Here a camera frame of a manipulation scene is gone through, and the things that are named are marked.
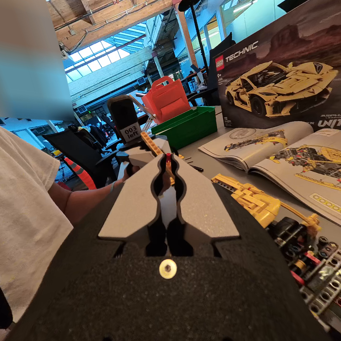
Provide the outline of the black pole floor lamp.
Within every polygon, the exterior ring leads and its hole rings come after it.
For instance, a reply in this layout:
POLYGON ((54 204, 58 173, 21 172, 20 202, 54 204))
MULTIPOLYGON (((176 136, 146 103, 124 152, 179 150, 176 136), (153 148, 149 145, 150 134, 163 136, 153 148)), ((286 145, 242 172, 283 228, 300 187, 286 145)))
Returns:
POLYGON ((200 51, 201 51, 201 54, 202 54, 202 59, 203 59, 205 70, 206 70, 206 74, 207 74, 207 77, 208 77, 209 76, 209 67, 207 65, 205 51, 204 51, 204 47, 203 47, 202 39, 201 39, 201 33, 200 33, 201 31, 199 29, 199 25, 198 25, 198 22, 197 22, 197 16, 195 14, 195 9, 194 9, 194 6, 198 2, 200 2, 200 1, 199 0, 181 0, 181 2, 179 3, 179 6, 178 6, 178 10, 180 12, 185 12, 188 9, 191 10, 193 21, 194 21, 194 25, 195 25, 195 29, 196 29, 196 34, 197 34, 197 38, 198 38, 198 43, 199 43, 200 51))

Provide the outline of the yellow black brick car model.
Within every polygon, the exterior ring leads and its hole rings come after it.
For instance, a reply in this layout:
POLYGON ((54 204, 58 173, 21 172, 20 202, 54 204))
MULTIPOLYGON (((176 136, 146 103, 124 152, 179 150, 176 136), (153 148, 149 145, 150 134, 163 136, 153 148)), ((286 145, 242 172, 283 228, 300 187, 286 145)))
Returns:
POLYGON ((325 236, 317 214, 304 216, 255 186, 218 174, 225 188, 264 228, 284 256, 308 309, 334 340, 341 333, 341 249, 325 236))

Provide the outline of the black office chair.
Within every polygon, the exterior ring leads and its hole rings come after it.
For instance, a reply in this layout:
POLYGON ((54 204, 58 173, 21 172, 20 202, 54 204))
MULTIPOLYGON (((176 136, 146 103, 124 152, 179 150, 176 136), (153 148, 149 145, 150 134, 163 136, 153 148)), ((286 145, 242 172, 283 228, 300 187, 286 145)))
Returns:
POLYGON ((108 179, 111 181, 117 180, 119 166, 114 168, 112 164, 116 152, 102 156, 100 152, 92 149, 70 130, 44 134, 43 138, 61 151, 65 157, 83 168, 97 188, 104 187, 108 179))

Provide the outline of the person's left hand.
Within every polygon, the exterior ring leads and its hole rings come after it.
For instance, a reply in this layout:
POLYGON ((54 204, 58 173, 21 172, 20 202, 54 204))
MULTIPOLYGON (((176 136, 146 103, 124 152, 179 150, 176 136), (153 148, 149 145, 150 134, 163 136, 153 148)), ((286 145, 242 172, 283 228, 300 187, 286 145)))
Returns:
POLYGON ((122 181, 125 182, 127 179, 129 179, 132 175, 134 175, 139 170, 140 170, 139 166, 134 166, 134 165, 128 163, 128 165, 126 166, 126 168, 124 170, 122 181))

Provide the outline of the long yellow brick beam assembly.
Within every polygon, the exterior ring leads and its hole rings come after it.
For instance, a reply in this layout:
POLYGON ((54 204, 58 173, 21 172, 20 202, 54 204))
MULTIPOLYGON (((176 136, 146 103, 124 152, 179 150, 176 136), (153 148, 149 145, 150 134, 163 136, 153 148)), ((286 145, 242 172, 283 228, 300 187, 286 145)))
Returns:
MULTIPOLYGON (((161 149, 159 149, 156 144, 152 141, 151 137, 146 132, 141 132, 140 134, 142 140, 146 144, 146 146, 150 149, 155 157, 159 155, 166 155, 161 149)), ((166 162, 166 172, 170 178, 170 185, 173 186, 175 184, 175 176, 172 173, 172 163, 166 162)))

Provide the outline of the open instruction booklet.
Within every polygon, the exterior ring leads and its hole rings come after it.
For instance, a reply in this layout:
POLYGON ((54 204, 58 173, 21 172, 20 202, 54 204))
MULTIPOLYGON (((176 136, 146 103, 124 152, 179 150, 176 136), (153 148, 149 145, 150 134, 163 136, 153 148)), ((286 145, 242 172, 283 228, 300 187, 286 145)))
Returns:
POLYGON ((236 128, 198 147, 224 163, 272 180, 313 211, 341 224, 341 132, 295 121, 236 128))

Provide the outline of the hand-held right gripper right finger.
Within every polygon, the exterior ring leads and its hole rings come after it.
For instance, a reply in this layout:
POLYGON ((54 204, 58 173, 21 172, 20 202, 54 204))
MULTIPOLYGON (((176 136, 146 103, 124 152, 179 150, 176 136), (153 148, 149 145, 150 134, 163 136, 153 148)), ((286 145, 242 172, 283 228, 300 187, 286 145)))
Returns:
POLYGON ((212 181, 178 156, 172 156, 176 218, 172 221, 172 253, 194 253, 201 245, 240 238, 212 181))

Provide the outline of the orange bag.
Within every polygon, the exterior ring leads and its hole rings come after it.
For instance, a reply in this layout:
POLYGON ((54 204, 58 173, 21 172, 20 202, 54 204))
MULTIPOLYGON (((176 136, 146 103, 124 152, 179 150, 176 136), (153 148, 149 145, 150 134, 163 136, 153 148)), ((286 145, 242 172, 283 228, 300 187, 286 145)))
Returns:
POLYGON ((149 92, 142 97, 145 107, 161 124, 191 109, 181 81, 169 76, 153 82, 149 92))

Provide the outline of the green storage bin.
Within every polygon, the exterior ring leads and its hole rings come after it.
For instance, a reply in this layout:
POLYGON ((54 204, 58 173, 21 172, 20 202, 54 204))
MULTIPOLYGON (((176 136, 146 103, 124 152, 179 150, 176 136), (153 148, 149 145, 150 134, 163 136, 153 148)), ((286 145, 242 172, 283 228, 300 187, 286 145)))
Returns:
POLYGON ((199 106, 151 128, 151 133, 166 136, 170 147, 179 150, 217 130, 215 107, 199 106))

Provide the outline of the light grey garment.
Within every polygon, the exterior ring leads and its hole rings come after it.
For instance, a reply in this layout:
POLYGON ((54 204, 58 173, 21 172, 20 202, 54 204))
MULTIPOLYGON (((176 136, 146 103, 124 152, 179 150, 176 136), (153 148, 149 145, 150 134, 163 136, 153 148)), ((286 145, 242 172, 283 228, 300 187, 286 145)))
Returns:
POLYGON ((22 317, 73 226, 51 199, 60 162, 0 128, 0 282, 22 317))

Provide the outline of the black toy car box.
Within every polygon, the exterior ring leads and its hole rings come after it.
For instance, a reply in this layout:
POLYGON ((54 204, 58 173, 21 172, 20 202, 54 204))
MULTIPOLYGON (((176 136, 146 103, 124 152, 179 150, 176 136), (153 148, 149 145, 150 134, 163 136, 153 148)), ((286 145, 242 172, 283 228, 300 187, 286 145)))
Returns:
POLYGON ((214 62, 225 128, 340 130, 340 1, 305 1, 214 62))

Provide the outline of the person's left forearm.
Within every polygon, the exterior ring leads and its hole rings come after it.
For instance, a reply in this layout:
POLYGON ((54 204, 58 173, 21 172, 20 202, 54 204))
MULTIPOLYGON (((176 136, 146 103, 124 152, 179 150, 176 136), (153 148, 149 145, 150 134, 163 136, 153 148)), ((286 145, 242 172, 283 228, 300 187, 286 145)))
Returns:
MULTIPOLYGON (((124 183, 122 179, 117 180, 114 189, 122 183, 124 183)), ((110 185, 96 190, 71 192, 54 183, 48 193, 72 226, 75 227, 110 194, 110 185)))

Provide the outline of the grey desk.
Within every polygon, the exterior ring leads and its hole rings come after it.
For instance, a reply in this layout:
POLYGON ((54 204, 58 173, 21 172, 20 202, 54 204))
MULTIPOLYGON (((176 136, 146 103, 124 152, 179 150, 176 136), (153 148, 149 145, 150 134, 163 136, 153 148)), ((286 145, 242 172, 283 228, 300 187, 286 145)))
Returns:
POLYGON ((289 194, 282 187, 275 184, 268 177, 254 172, 247 174, 245 171, 238 169, 230 164, 219 161, 218 159, 215 159, 199 150, 198 147, 232 130, 232 128, 224 127, 224 118, 222 116, 221 106, 215 106, 215 118, 217 124, 217 132, 179 149, 179 154, 183 155, 185 158, 191 157, 191 159, 188 161, 193 161, 192 164, 194 166, 203 168, 204 172, 202 172, 202 174, 209 179, 221 173, 224 176, 233 177, 239 182, 255 185, 258 189, 263 190, 265 193, 271 195, 272 197, 280 199, 282 202, 290 205, 304 215, 311 215, 312 213, 314 213, 312 209, 310 209, 308 206, 289 194))

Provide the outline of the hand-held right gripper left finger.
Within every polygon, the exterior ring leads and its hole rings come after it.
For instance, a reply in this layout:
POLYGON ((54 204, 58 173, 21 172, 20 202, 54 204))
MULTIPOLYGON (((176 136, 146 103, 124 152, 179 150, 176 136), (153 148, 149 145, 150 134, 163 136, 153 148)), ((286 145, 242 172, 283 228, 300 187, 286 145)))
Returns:
POLYGON ((165 254, 165 226, 159 194, 165 155, 159 155, 127 179, 118 192, 98 238, 136 243, 146 255, 165 254))

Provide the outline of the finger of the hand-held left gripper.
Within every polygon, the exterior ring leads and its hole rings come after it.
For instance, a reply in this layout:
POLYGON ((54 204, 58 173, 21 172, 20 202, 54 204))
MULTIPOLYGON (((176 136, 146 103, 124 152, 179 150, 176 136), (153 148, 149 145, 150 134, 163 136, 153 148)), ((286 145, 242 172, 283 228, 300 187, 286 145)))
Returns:
POLYGON ((142 147, 133 147, 123 152, 127 155, 127 162, 133 166, 145 166, 156 157, 152 151, 142 147))
POLYGON ((172 153, 171 148, 169 146, 167 137, 154 137, 152 141, 156 144, 156 146, 161 149, 165 154, 172 153))

